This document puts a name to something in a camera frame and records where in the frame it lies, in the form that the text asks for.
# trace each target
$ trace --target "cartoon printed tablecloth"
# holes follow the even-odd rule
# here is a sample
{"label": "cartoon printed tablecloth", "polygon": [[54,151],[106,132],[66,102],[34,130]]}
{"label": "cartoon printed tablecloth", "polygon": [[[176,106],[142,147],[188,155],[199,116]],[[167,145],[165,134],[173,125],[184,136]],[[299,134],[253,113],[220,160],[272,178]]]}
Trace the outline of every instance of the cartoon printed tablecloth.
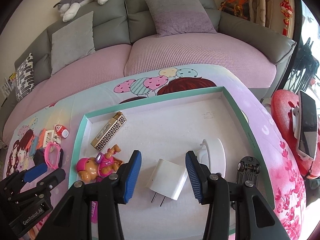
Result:
{"label": "cartoon printed tablecloth", "polygon": [[[246,115],[270,175],[275,196],[275,213],[292,240],[298,239],[306,205],[304,182],[295,159],[281,137],[273,119],[255,96],[227,69],[207,64],[192,64],[150,71],[121,78],[89,88],[51,104],[24,120],[16,128],[6,157],[4,176],[15,170],[34,166],[33,155],[40,131],[62,124],[70,135],[62,140],[63,169],[66,179],[52,191],[55,206],[68,189],[68,176],[73,145],[84,114],[108,106],[183,90],[224,86]],[[27,190],[46,176],[25,185]],[[41,221],[25,239],[31,239],[41,228]]]}

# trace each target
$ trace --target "sofa backrest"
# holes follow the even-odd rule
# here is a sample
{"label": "sofa backrest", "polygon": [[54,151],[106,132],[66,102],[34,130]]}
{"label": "sofa backrest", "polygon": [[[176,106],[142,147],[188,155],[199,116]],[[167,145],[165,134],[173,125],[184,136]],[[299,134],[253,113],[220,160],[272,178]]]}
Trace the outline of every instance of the sofa backrest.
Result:
{"label": "sofa backrest", "polygon": [[[96,50],[118,44],[130,44],[124,0],[108,0],[104,5],[91,2],[82,6],[72,21],[91,11],[94,11],[92,30]],[[59,19],[48,26],[14,63],[17,69],[32,52],[35,85],[51,76],[52,34],[72,21],[64,23],[62,19]]]}
{"label": "sofa backrest", "polygon": [[[214,0],[199,0],[207,12],[214,28],[218,31],[220,10],[217,10]],[[125,0],[128,13],[130,41],[156,34],[156,27],[152,20],[145,0]]]}

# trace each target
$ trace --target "pink helmet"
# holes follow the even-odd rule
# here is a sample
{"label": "pink helmet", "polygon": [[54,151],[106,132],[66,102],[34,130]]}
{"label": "pink helmet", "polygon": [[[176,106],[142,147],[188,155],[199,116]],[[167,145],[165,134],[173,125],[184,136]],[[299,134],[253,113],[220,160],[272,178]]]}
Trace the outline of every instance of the pink helmet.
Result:
{"label": "pink helmet", "polygon": [[76,171],[79,172],[79,171],[84,171],[85,169],[85,163],[87,160],[89,160],[90,158],[81,158],[78,162],[77,162],[77,165],[76,165]]}

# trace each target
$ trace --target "purple pillow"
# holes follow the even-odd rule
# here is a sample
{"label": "purple pillow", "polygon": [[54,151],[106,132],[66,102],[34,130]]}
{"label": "purple pillow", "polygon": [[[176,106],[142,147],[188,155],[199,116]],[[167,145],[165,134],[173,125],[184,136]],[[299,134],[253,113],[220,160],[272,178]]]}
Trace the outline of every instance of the purple pillow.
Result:
{"label": "purple pillow", "polygon": [[160,37],[217,33],[199,0],[145,0]]}

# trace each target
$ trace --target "white tray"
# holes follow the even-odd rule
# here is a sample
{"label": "white tray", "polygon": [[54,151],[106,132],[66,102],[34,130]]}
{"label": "white tray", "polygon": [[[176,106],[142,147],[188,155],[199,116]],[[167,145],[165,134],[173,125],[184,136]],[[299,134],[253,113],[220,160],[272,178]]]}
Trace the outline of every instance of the white tray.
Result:
{"label": "white tray", "polygon": [[[186,152],[199,150],[205,138],[218,137],[221,140],[226,154],[227,181],[236,181],[236,167],[243,157],[256,157],[262,169],[258,188],[267,199],[273,199],[259,147],[244,115],[224,87],[140,99],[86,114],[75,141],[69,186],[79,180],[75,171],[76,162],[82,157],[97,155],[98,151],[90,143],[117,111],[123,112],[127,122],[102,152],[118,144],[122,151],[115,157],[124,162],[129,160],[133,150],[139,150],[142,154],[133,197],[127,205],[119,205],[125,239],[202,238],[209,205],[198,203],[189,179],[178,200],[166,198],[162,207],[159,205],[163,197],[158,195],[151,203],[154,192],[145,186],[160,158],[185,166]],[[271,189],[271,192],[265,192],[265,188]],[[229,233],[234,233],[234,229],[235,212],[231,208]],[[93,224],[92,235],[97,236],[97,224]]]}

